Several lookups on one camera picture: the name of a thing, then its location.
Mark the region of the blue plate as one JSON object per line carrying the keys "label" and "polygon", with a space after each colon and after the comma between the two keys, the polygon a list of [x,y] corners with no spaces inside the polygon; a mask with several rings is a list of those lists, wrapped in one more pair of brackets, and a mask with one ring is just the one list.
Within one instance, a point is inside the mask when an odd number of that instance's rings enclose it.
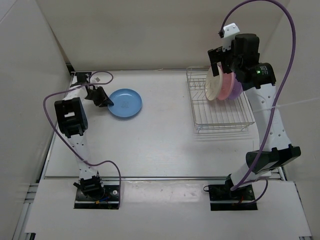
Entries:
{"label": "blue plate", "polygon": [[143,106],[141,96],[133,89],[121,88],[114,91],[109,99],[113,105],[109,104],[108,109],[118,118],[131,118],[137,115]]}

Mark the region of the pink plate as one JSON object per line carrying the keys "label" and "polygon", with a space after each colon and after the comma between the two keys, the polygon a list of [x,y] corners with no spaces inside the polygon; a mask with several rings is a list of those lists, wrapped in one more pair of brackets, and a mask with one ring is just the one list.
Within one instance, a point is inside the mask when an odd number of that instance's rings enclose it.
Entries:
{"label": "pink plate", "polygon": [[218,100],[226,100],[234,89],[236,75],[232,73],[224,73],[222,75],[222,85],[217,97]]}

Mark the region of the cream plate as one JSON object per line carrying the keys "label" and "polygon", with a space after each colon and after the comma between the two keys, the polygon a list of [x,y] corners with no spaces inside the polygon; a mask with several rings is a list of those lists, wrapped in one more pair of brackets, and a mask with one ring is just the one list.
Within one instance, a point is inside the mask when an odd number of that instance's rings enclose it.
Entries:
{"label": "cream plate", "polygon": [[217,65],[218,75],[214,76],[212,68],[210,67],[206,79],[205,79],[205,96],[207,100],[213,101],[215,100],[222,89],[223,84],[223,72],[219,65]]}

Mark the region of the purple plate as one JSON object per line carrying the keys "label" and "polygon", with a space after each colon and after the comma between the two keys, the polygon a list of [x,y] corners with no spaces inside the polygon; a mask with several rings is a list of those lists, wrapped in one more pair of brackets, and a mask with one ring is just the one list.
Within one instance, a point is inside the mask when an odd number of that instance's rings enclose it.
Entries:
{"label": "purple plate", "polygon": [[242,92],[243,92],[242,84],[235,79],[233,89],[230,95],[228,96],[228,99],[235,100],[241,95]]}

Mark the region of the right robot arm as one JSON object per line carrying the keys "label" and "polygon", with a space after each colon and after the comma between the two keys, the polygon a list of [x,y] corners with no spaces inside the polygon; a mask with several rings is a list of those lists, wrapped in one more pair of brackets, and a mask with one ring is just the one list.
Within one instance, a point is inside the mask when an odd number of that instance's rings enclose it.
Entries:
{"label": "right robot arm", "polygon": [[234,73],[251,106],[259,134],[259,149],[246,153],[245,164],[230,174],[224,193],[230,200],[238,199],[244,186],[261,175],[282,167],[301,156],[286,134],[280,111],[277,109],[279,90],[269,63],[260,62],[260,39],[253,33],[237,33],[224,38],[224,45],[208,51],[213,76],[222,72]]}

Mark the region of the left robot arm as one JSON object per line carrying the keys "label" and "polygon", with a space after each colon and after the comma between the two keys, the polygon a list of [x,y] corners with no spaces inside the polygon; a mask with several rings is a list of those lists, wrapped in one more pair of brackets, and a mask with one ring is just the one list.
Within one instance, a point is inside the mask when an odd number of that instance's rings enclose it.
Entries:
{"label": "left robot arm", "polygon": [[54,103],[54,108],[59,130],[76,153],[79,180],[74,185],[86,197],[98,201],[105,197],[106,192],[98,170],[89,163],[91,157],[85,136],[89,124],[82,101],[92,101],[99,108],[111,107],[114,103],[103,87],[97,85],[99,80],[91,79],[93,75],[93,72],[76,73],[76,82],[72,86],[84,85],[84,87],[68,92],[65,98]]}

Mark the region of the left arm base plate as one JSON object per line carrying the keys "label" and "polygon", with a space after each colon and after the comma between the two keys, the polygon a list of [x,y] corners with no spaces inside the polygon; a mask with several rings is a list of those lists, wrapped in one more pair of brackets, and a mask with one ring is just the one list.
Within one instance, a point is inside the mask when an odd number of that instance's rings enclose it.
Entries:
{"label": "left arm base plate", "polygon": [[82,210],[118,210],[120,208],[121,185],[109,181],[103,182],[102,190],[94,193],[83,193],[77,187],[74,209]]}

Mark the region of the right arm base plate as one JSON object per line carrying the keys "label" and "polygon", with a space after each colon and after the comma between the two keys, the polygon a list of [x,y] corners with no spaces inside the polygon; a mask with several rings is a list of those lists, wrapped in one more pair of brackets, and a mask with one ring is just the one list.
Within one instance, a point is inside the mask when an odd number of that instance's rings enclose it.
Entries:
{"label": "right arm base plate", "polygon": [[252,185],[229,191],[224,184],[210,184],[203,187],[209,194],[210,210],[218,211],[256,211],[258,209]]}

